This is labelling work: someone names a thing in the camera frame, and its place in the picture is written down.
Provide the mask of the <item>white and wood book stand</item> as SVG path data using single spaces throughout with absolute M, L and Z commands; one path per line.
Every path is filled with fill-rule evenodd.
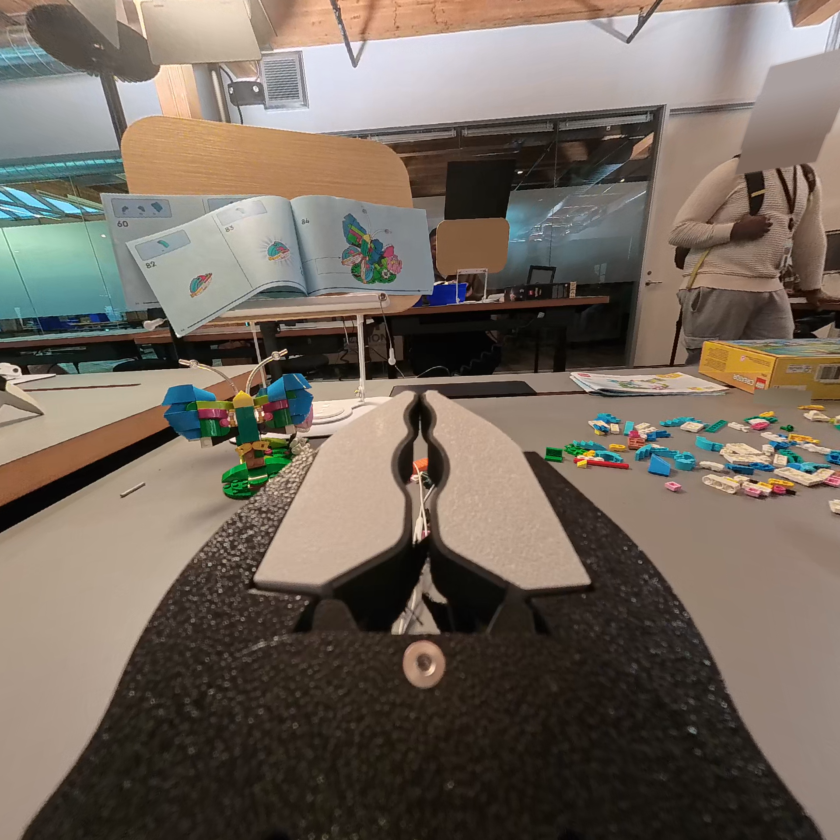
M 121 141 L 124 173 L 132 193 L 162 195 L 336 196 L 357 202 L 413 208 L 410 178 L 402 159 L 387 145 L 319 133 L 261 129 L 173 117 L 132 123 Z M 365 394 L 363 328 L 366 315 L 391 315 L 410 308 L 418 296 L 384 299 L 382 292 L 247 301 L 209 321 L 187 327 L 189 340 L 210 332 L 231 332 L 247 323 L 262 331 L 268 353 L 277 347 L 278 323 L 356 317 L 360 364 L 359 394 L 337 401 L 343 413 L 330 415 L 316 402 L 310 437 L 326 437 L 387 403 Z

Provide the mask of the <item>stack of closed instruction booklets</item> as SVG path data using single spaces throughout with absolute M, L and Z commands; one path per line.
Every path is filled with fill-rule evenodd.
M 724 385 L 679 372 L 633 375 L 571 372 L 570 380 L 586 393 L 605 397 L 716 396 L 728 391 Z

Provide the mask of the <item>open pale blue instruction booklet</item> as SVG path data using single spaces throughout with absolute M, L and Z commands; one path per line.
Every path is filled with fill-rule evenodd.
M 130 308 L 160 308 L 178 337 L 265 293 L 303 300 L 426 296 L 423 209 L 336 196 L 104 193 Z

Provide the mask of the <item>wall air vent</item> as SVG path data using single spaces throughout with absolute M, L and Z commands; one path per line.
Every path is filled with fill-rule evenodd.
M 266 110 L 309 109 L 302 50 L 275 50 L 261 54 L 259 80 Z

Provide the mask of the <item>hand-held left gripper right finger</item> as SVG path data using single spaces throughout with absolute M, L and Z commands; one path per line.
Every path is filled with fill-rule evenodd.
M 457 633 L 534 634 L 532 601 L 592 579 L 530 459 L 501 430 L 438 392 L 422 396 L 435 490 L 428 559 Z

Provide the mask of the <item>white door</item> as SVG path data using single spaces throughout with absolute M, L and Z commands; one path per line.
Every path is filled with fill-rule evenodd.
M 693 189 L 687 120 L 667 108 L 658 137 L 656 166 L 647 214 L 644 256 L 637 295 L 633 366 L 669 361 L 679 304 L 680 272 L 669 235 L 678 210 Z

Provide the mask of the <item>black flat desk mat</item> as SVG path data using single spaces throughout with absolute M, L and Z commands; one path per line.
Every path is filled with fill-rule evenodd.
M 490 381 L 463 381 L 451 380 L 441 382 L 423 381 L 409 385 L 395 385 L 390 397 L 402 393 L 423 394 L 426 392 L 438 392 L 447 398 L 465 400 L 470 398 L 492 398 L 492 397 L 515 397 L 515 396 L 536 396 L 538 393 L 524 381 L 499 380 Z

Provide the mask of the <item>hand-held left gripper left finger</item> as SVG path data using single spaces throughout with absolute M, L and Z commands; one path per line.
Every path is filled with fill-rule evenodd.
M 419 582 L 407 488 L 419 395 L 403 392 L 322 444 L 259 564 L 260 592 L 347 607 L 364 631 L 390 633 Z

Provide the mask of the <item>yellow lego set box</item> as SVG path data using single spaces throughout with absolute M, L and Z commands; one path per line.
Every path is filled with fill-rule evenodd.
M 818 401 L 837 401 L 839 341 L 706 341 L 699 373 L 749 393 L 775 388 L 807 392 Z

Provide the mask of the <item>row of black boxes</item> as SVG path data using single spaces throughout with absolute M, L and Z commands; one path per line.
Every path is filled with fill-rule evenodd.
M 503 300 L 507 302 L 543 301 L 576 298 L 578 284 L 575 281 L 561 283 L 527 283 L 507 287 L 503 291 Z

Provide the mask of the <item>pile of lego pieces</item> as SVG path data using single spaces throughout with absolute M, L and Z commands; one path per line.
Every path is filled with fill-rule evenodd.
M 587 425 L 588 437 L 546 447 L 543 459 L 579 470 L 638 469 L 675 496 L 685 494 L 694 479 L 728 498 L 766 500 L 829 490 L 829 510 L 838 515 L 838 446 L 796 433 L 774 411 L 714 423 L 696 416 L 648 423 L 598 413 Z

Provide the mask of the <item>lego butterfly model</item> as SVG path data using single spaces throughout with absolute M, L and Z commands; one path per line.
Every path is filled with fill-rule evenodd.
M 164 420 L 179 436 L 204 448 L 234 445 L 238 463 L 222 475 L 228 498 L 251 498 L 293 460 L 312 451 L 303 434 L 312 425 L 313 396 L 302 374 L 282 374 L 251 393 L 257 374 L 287 354 L 275 351 L 259 362 L 241 389 L 216 370 L 234 389 L 227 400 L 194 385 L 173 386 L 164 396 Z

